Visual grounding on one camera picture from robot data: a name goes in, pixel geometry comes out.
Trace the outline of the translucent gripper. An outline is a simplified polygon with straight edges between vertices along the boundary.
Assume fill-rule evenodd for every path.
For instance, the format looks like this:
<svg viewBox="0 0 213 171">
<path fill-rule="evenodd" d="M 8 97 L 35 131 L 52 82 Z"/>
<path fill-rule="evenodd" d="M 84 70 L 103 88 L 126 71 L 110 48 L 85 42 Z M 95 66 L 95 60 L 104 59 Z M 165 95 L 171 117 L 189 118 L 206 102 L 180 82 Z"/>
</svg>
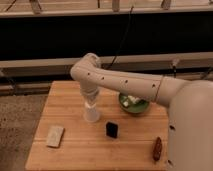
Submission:
<svg viewBox="0 0 213 171">
<path fill-rule="evenodd" d="M 93 106 L 96 104 L 98 95 L 99 95 L 98 91 L 93 91 L 91 93 L 85 93 L 84 98 L 89 106 Z"/>
</svg>

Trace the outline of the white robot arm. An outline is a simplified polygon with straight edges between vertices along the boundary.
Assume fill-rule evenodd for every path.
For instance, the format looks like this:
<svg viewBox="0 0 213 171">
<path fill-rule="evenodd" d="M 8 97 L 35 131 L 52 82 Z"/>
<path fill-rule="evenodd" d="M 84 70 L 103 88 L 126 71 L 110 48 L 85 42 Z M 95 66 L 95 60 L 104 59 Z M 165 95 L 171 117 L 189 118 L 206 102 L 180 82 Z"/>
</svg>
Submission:
<svg viewBox="0 0 213 171">
<path fill-rule="evenodd" d="M 87 101 L 104 87 L 165 107 L 167 171 L 213 171 L 213 81 L 105 70 L 94 53 L 76 62 L 70 75 Z"/>
</svg>

